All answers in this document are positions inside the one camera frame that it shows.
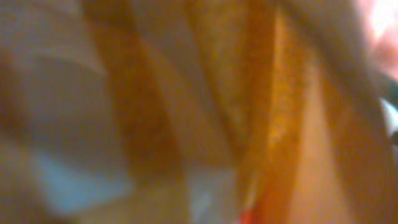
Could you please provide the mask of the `orange snack bag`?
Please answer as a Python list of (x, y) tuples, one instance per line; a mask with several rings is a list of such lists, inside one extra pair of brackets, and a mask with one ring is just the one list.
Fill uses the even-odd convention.
[(2, 1), (2, 223), (396, 223), (356, 1)]

